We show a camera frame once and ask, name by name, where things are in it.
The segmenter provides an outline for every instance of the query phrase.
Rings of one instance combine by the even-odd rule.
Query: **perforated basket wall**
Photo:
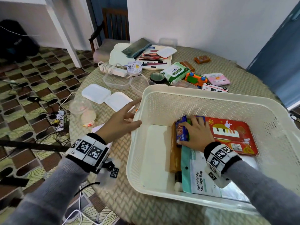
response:
[[[194,197],[197,199],[190,199],[186,193],[172,197],[174,193],[142,187],[140,171],[148,127],[171,126],[183,115],[203,115],[246,122],[259,150],[256,159],[260,170],[300,195],[300,134],[285,108],[279,103],[268,98],[160,85],[150,86],[145,90],[135,117],[135,120],[142,120],[143,125],[133,134],[127,177],[137,191],[202,205],[209,204],[204,204],[201,199],[209,199],[212,207],[232,211],[239,208],[234,207],[235,204],[238,205],[234,200],[220,202],[216,197],[196,194],[192,195],[196,195]],[[246,213],[247,210],[253,211],[250,204],[244,204],[242,207]]]

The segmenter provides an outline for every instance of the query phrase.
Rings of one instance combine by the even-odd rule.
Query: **white toy ambulance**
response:
[[[227,87],[215,86],[215,85],[210,84],[209,82],[203,84],[202,90],[218,91],[218,92],[226,92],[226,93],[228,92]]]

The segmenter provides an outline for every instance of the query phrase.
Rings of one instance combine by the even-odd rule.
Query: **round table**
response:
[[[194,57],[207,55],[211,61],[206,64],[194,62]],[[238,68],[237,65],[222,57],[213,55],[194,48],[177,47],[177,52],[172,56],[172,63],[188,61],[199,74],[223,73],[231,82],[227,87],[230,93],[276,99],[276,96],[256,76]],[[149,78],[153,70],[143,70],[142,74]],[[82,90],[90,84],[98,84],[108,88],[103,82],[104,74],[99,68],[95,69],[83,82],[75,98],[80,98]],[[117,90],[108,88],[112,93],[122,91],[130,98],[138,96],[131,90]],[[105,103],[92,102],[98,119],[92,127],[105,123],[114,111]],[[71,115],[70,139],[73,143],[78,138],[91,132],[92,127],[83,127],[79,120]],[[110,192],[105,192],[94,185],[100,199],[122,219],[138,224],[210,224],[221,221],[220,224],[268,224],[259,216],[245,215],[215,208],[203,207],[181,201],[144,195],[135,191],[126,177],[126,163],[128,159],[131,137],[129,134],[113,142],[110,157],[121,160],[121,167],[115,187]],[[88,180],[94,182],[95,174],[90,174]]]

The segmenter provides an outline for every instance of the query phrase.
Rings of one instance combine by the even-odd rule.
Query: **pink package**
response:
[[[207,77],[209,83],[216,86],[223,86],[230,84],[230,81],[220,72],[204,74]]]

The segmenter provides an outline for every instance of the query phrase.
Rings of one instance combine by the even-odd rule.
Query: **wooden chair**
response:
[[[129,43],[128,12],[126,10],[102,8],[103,22],[97,27],[89,39],[94,62],[107,62],[110,59],[110,52],[118,43]],[[100,38],[100,47],[95,50],[94,39],[104,31],[105,39]]]

